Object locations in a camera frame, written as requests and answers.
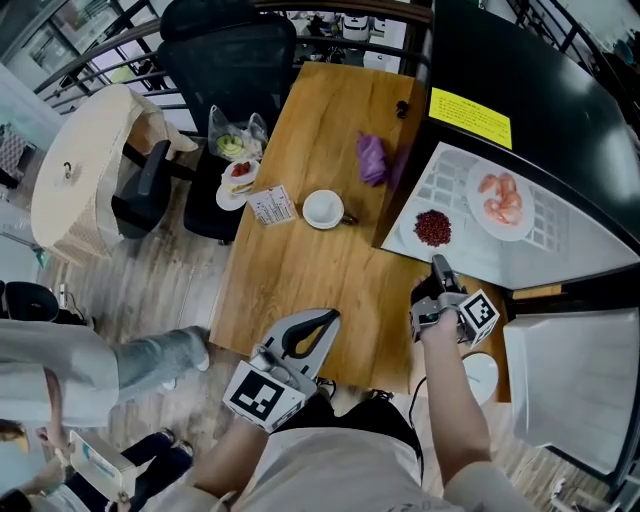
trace yellow sticker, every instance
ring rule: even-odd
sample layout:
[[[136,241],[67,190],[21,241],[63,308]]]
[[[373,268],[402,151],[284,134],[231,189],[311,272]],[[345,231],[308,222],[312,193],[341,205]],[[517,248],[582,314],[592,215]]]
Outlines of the yellow sticker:
[[[429,116],[512,149],[509,118],[457,94],[431,89]]]

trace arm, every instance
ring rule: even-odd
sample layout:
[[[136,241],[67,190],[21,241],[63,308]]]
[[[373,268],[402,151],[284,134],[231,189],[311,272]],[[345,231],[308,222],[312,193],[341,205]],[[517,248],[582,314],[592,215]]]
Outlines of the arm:
[[[51,422],[46,431],[38,433],[38,437],[41,441],[49,443],[54,448],[65,450],[69,443],[64,428],[62,427],[62,392],[60,391],[60,382],[55,373],[48,368],[44,369],[44,375],[49,400],[51,402]]]
[[[269,434],[249,421],[237,417],[218,443],[193,470],[193,486],[216,498],[249,483],[264,451]]]
[[[39,494],[51,487],[64,482],[64,470],[57,457],[53,457],[29,482],[20,486],[20,490],[27,496]]]
[[[457,313],[447,310],[420,334],[433,443],[445,486],[469,464],[491,461],[489,427],[458,353],[457,322]]]

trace black countertop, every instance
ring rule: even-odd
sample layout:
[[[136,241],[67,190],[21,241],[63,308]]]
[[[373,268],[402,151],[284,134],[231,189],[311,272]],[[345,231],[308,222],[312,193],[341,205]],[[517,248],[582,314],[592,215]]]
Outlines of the black countertop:
[[[640,166],[627,125],[571,59],[464,0],[440,0],[431,87],[509,117],[513,150],[430,119],[440,140],[551,190],[640,253]]]

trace cable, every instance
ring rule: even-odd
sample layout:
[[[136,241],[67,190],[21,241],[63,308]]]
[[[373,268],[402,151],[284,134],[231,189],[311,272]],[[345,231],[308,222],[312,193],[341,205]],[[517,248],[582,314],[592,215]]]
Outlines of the cable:
[[[76,298],[73,296],[73,293],[71,292],[65,292],[69,297],[71,297],[71,299],[73,300],[73,309],[75,309],[78,314],[80,315],[80,318],[82,318],[82,321],[86,324],[87,320],[85,319],[84,315],[82,314],[82,311],[80,311],[78,309],[78,306],[76,306]]]
[[[409,423],[411,424],[411,429],[413,433],[416,435],[416,439],[418,439],[418,454],[420,457],[420,482],[424,480],[424,454],[422,453],[422,447],[420,446],[420,439],[418,438],[418,433],[416,432],[416,426],[413,424],[413,406],[416,405],[416,399],[418,398],[418,392],[422,385],[427,382],[427,378],[423,377],[418,385],[416,386],[416,390],[413,392],[413,399],[411,400],[411,407],[409,407]]]

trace raw shrimp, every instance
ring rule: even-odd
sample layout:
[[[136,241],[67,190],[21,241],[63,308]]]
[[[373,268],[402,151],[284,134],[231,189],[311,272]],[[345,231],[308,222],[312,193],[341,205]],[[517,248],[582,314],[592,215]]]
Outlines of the raw shrimp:
[[[484,202],[484,212],[500,224],[509,224],[509,221],[500,213],[500,201],[497,199],[487,199]]]
[[[480,186],[478,187],[478,192],[482,194],[487,190],[495,187],[496,185],[498,185],[499,189],[500,187],[498,177],[495,174],[487,174],[484,178],[482,178]]]
[[[500,195],[506,198],[511,192],[516,192],[516,180],[508,172],[503,172],[500,175]]]
[[[518,208],[500,208],[497,213],[512,226],[517,226],[522,220],[522,212]]]
[[[509,192],[505,198],[500,203],[501,208],[517,208],[518,210],[522,208],[522,197],[517,192]]]

